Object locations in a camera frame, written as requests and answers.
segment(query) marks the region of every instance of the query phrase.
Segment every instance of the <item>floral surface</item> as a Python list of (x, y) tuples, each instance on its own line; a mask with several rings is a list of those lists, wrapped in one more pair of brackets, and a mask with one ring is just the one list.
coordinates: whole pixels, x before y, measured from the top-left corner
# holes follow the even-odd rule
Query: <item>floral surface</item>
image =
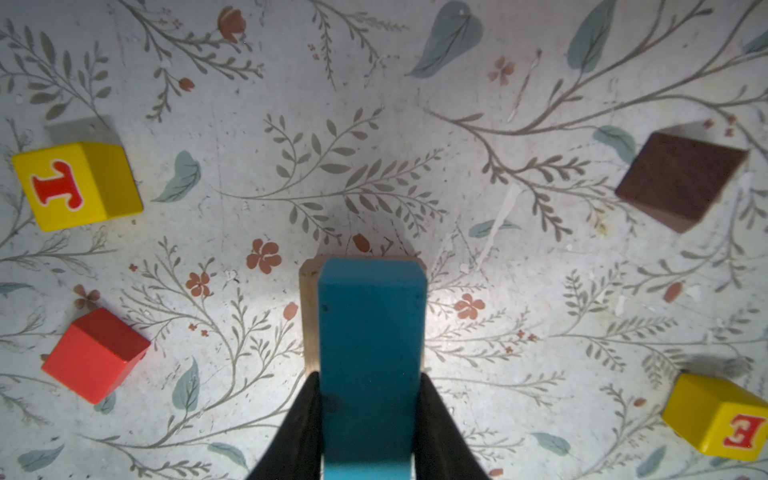
[[(768, 396), (768, 2), (42, 3), (0, 23), (0, 480), (243, 478), (318, 253), (424, 260), (489, 476), (768, 478), (660, 419), (682, 369)], [(653, 131), (750, 152), (684, 235), (614, 196)], [(10, 158), (72, 141), (141, 215), (40, 231)], [(152, 347), (91, 406), (40, 366), (98, 307)]]

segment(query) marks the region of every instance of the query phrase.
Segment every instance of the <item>blue block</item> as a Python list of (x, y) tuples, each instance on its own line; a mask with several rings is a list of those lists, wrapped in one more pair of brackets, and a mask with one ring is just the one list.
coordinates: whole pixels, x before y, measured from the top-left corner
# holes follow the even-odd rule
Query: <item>blue block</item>
[(409, 480), (427, 300), (420, 264), (330, 259), (317, 297), (326, 480)]

